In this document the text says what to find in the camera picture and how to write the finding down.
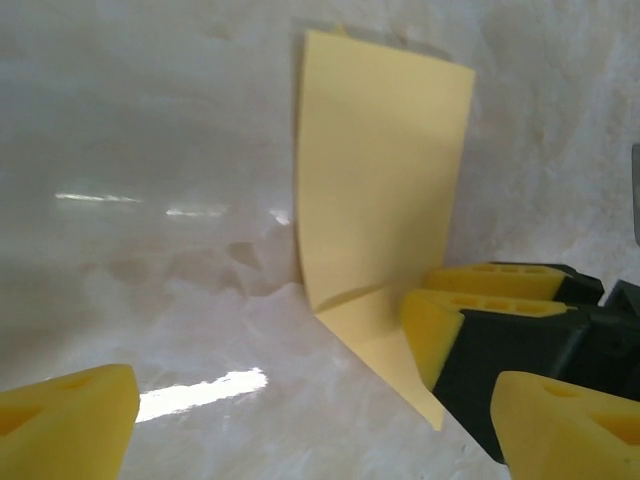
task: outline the glossy surface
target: glossy surface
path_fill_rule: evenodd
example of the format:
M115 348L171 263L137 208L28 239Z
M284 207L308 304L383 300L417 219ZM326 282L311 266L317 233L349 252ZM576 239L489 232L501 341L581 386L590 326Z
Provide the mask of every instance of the glossy surface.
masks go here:
M0 2L0 388L133 364L123 479L500 478L309 313L301 33L343 22L478 71L451 262L611 284L640 281L637 19L634 0Z

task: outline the marble countertop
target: marble countertop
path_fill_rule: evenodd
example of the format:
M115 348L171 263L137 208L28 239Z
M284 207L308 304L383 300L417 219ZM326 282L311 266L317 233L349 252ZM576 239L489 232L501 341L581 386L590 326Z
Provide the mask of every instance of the marble countertop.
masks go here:
M306 303L297 62L333 23L478 72L450 264L640 282L635 0L5 0L0 389L131 363L122 479L508 478Z

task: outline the sticky note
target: sticky note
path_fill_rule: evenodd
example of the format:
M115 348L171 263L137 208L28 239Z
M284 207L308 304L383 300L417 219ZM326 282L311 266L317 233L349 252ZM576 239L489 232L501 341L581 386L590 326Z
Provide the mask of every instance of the sticky note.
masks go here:
M473 80L415 53L306 38L296 207L311 307L436 427L442 407L420 382L395 301L443 261Z

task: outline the yellow sticky note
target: yellow sticky note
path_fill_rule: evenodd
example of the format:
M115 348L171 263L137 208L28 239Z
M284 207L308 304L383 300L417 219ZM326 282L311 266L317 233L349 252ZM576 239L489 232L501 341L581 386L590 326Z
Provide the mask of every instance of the yellow sticky note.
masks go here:
M297 165L307 294L318 318L436 427L442 407L409 361L393 292L442 263L473 80L434 58L307 36Z

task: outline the yellow foam pad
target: yellow foam pad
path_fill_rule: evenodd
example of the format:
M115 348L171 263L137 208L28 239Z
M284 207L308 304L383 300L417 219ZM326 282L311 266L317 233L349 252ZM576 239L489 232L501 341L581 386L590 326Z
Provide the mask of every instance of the yellow foam pad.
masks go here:
M560 302L491 297L441 290L423 290L422 292L425 299L454 311L469 309L542 318L565 313L569 309Z
M503 372L491 419L514 480L637 480L640 403Z
M422 383L432 390L462 327L464 316L434 302L428 291L413 290L402 302L400 318Z
M542 265L481 263L432 270L422 286L431 290L552 300L564 278L560 270Z
M115 479L139 401L128 365L0 393L0 478Z

